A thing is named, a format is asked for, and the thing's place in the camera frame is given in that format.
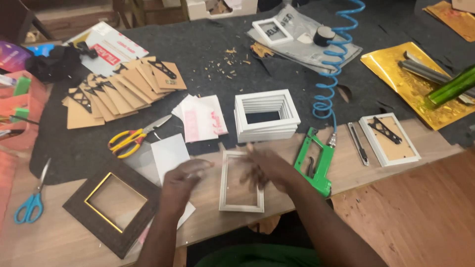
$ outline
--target green sponge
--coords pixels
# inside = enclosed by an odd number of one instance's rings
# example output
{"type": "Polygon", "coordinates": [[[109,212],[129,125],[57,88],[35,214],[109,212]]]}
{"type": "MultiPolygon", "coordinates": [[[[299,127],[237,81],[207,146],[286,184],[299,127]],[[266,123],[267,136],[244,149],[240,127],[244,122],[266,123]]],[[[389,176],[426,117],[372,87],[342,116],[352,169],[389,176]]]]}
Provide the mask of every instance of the green sponge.
{"type": "MultiPolygon", "coordinates": [[[[27,108],[21,108],[21,107],[15,108],[15,116],[28,119],[28,114],[29,114],[29,109],[27,109],[27,108]]],[[[17,118],[11,118],[10,121],[15,123],[15,122],[19,122],[21,120],[17,119],[17,118]]]]}
{"type": "Polygon", "coordinates": [[[23,76],[20,77],[17,81],[17,86],[15,87],[15,91],[13,91],[13,96],[24,95],[28,93],[30,83],[31,83],[31,79],[23,77],[23,76]]]}

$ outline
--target green staple gun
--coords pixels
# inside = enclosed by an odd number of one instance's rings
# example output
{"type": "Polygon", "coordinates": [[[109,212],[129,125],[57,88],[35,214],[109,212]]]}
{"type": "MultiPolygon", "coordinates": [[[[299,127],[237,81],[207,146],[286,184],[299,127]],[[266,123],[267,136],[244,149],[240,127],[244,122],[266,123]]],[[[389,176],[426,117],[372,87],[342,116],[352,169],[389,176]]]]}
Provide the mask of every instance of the green staple gun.
{"type": "Polygon", "coordinates": [[[333,133],[328,141],[328,145],[325,145],[317,138],[317,132],[313,127],[308,129],[307,135],[302,143],[302,148],[297,156],[297,160],[295,161],[294,168],[304,176],[307,181],[319,191],[324,197],[328,197],[332,192],[332,182],[330,182],[326,178],[326,174],[328,169],[330,168],[330,163],[332,162],[333,153],[335,152],[335,145],[336,145],[336,133],[333,133]],[[317,165],[315,167],[315,171],[313,170],[314,167],[314,159],[310,158],[310,165],[308,167],[307,174],[302,173],[300,170],[302,167],[302,163],[304,162],[305,156],[307,155],[308,148],[312,141],[315,141],[321,148],[322,151],[320,153],[320,157],[318,159],[317,165]]]}

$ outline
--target dark brown picture frame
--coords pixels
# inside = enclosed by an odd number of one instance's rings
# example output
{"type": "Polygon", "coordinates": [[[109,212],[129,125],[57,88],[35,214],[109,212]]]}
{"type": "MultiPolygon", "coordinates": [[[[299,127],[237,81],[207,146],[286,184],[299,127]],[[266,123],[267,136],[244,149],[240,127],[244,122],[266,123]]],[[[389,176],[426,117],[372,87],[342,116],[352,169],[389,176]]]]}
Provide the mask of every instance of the dark brown picture frame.
{"type": "Polygon", "coordinates": [[[64,203],[63,208],[95,235],[104,245],[120,259],[124,259],[137,238],[155,216],[158,210],[162,190],[134,169],[117,158],[111,158],[93,177],[64,203]],[[93,193],[114,175],[130,186],[147,201],[137,212],[132,221],[120,230],[105,215],[96,210],[87,200],[93,193]]]}

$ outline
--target hand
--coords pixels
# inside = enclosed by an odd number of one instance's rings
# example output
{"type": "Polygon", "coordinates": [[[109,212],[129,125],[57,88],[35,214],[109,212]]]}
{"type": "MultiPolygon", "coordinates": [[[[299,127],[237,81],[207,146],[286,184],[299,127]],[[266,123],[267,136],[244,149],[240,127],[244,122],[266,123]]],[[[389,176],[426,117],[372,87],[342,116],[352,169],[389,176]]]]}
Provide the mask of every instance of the hand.
{"type": "Polygon", "coordinates": [[[241,177],[241,183],[249,180],[250,188],[263,189],[271,181],[281,192],[288,192],[289,188],[304,181],[302,175],[283,158],[272,150],[257,150],[248,143],[246,161],[252,162],[251,169],[241,177]]]}
{"type": "Polygon", "coordinates": [[[212,166],[212,162],[195,159],[168,171],[163,179],[159,212],[178,221],[185,212],[191,191],[201,180],[204,170],[212,166]]]}

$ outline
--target blue-handled scissors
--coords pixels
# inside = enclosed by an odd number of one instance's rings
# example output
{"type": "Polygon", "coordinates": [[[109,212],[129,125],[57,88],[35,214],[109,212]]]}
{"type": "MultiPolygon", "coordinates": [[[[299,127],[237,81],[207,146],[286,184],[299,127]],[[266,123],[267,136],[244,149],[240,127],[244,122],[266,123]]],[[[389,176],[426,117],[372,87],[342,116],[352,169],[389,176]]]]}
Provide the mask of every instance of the blue-handled scissors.
{"type": "Polygon", "coordinates": [[[51,159],[48,160],[46,163],[45,167],[43,168],[43,172],[41,173],[41,177],[38,182],[38,186],[35,188],[35,191],[31,196],[23,203],[20,207],[18,207],[18,210],[15,212],[14,219],[15,223],[20,224],[20,223],[32,223],[38,220],[38,218],[41,216],[43,213],[43,203],[41,202],[41,189],[43,189],[43,182],[45,180],[45,175],[46,171],[48,170],[49,163],[51,162],[51,159]],[[31,215],[33,215],[33,211],[35,208],[38,208],[38,212],[36,216],[32,219],[31,215]],[[20,214],[20,211],[22,209],[25,210],[25,215],[23,216],[22,219],[18,219],[18,215],[20,214]]]}

